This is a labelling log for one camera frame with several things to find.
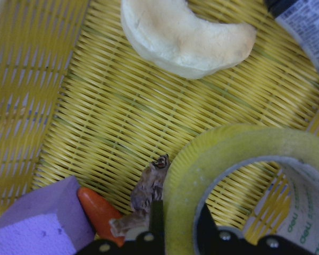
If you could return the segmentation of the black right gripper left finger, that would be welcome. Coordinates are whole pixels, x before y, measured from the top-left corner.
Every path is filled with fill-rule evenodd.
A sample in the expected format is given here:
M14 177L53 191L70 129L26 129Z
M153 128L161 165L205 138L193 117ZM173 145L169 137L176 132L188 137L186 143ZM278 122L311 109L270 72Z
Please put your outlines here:
M132 229L131 237L123 246L115 242L99 239L82 248L80 254L164 254L164 209L163 201L151 205L149 227L146 230Z

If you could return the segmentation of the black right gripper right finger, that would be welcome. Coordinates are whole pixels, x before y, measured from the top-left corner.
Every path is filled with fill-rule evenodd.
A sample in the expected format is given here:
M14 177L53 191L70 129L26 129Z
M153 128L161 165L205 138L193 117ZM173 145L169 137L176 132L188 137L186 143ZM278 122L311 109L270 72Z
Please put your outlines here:
M266 235L251 244L237 228L216 225L207 205L199 214L194 233L197 254L312 254L278 235Z

